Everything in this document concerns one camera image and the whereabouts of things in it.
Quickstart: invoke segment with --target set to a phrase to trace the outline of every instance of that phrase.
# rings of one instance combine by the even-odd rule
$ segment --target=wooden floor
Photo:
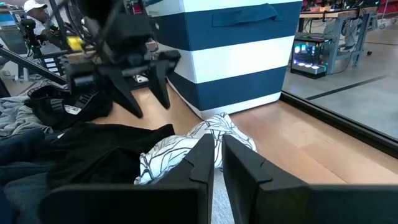
[[[201,121],[171,88],[169,110],[148,89],[133,94],[143,110],[143,119],[115,104],[112,113],[96,123],[148,129],[172,123],[177,134],[186,134]],[[398,184],[398,160],[282,101],[231,118],[255,140],[259,154],[308,183]]]

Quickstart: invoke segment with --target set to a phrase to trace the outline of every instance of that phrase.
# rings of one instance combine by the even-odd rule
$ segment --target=yellow label
[[[83,50],[83,41],[79,37],[68,37],[68,44],[72,50]]]

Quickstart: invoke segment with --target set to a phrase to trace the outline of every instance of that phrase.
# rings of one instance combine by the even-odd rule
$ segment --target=white cloth with black pattern
[[[141,174],[134,183],[149,184],[153,180],[163,177],[182,161],[205,134],[212,134],[215,140],[215,168],[220,168],[223,165],[221,143],[224,134],[232,135],[245,146],[256,151],[253,139],[243,134],[231,121],[228,114],[221,113],[202,121],[187,135],[165,138],[158,142],[147,154],[141,154]]]

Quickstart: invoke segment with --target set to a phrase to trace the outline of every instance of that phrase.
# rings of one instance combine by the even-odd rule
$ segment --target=storage bin
[[[159,50],[181,60],[172,88],[201,118],[276,101],[301,1],[163,0],[147,6]]]

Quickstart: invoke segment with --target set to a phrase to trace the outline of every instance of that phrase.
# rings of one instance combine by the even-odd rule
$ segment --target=storage bin handle
[[[233,26],[248,22],[259,22],[265,19],[281,21],[282,18],[270,4],[249,6],[232,12],[215,12],[213,14],[213,27]]]

